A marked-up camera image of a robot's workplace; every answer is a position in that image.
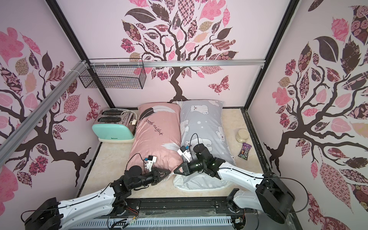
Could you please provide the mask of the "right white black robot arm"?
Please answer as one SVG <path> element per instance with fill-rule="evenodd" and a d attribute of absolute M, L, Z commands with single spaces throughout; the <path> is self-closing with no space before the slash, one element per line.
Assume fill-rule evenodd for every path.
<path fill-rule="evenodd" d="M 182 146 L 177 152 L 185 161 L 174 170 L 174 174 L 184 177 L 201 172 L 209 178 L 246 189 L 236 188 L 228 195 L 227 203 L 232 212 L 260 210 L 279 224 L 285 223 L 288 215 L 294 213 L 295 196 L 284 184 L 283 177 L 277 177 L 273 172 L 261 174 L 236 167 L 224 159 L 213 157 L 202 143 L 194 147 L 195 158 L 192 158 L 190 147 Z"/>

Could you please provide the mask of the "pink good night pillow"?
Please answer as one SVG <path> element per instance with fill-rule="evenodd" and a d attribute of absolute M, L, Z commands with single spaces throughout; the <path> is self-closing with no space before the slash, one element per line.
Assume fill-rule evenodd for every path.
<path fill-rule="evenodd" d="M 171 103 L 146 103 L 138 107 L 136 137 L 128 158 L 127 168 L 140 166 L 142 159 L 157 157 L 153 167 L 171 172 L 183 163 L 177 152 L 181 144 L 180 106 Z"/>

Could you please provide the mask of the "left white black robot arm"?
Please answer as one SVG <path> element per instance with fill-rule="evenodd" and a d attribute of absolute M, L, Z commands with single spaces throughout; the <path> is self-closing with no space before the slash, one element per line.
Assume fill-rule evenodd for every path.
<path fill-rule="evenodd" d="M 22 221 L 26 230 L 69 230 L 87 220 L 111 214 L 115 208 L 124 206 L 134 189 L 154 186 L 170 173 L 170 170 L 154 167 L 143 175 L 141 167 L 135 165 L 97 192 L 63 201 L 50 198 L 38 209 L 25 211 L 31 215 Z"/>

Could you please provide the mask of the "grey polar bear pillow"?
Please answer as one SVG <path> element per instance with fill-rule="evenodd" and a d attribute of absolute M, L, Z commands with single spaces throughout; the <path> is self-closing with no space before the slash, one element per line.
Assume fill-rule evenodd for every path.
<path fill-rule="evenodd" d="M 214 157 L 235 165 L 221 119 L 224 102 L 188 100 L 174 103 L 180 106 L 181 145 L 190 146 L 193 159 L 196 159 L 193 147 L 200 143 L 204 144 Z M 184 191 L 210 191 L 229 187 L 231 182 L 196 172 L 189 176 L 177 175 L 173 185 Z"/>

